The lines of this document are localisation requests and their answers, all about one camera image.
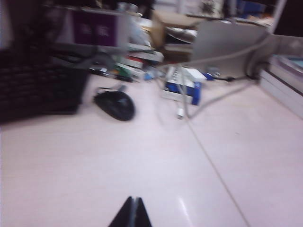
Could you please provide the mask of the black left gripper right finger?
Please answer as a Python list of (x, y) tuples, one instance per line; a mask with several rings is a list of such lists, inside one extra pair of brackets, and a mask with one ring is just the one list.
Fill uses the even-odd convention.
[(144, 202), (141, 197), (135, 200), (135, 217), (134, 217), (135, 227), (152, 227), (152, 223), (149, 219), (147, 210), (145, 208)]

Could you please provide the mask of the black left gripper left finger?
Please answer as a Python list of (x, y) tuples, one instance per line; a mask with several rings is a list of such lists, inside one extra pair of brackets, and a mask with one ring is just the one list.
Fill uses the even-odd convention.
[(123, 203), (120, 210), (112, 219), (108, 227), (128, 227), (131, 223), (131, 215), (133, 211), (134, 199), (129, 196)]

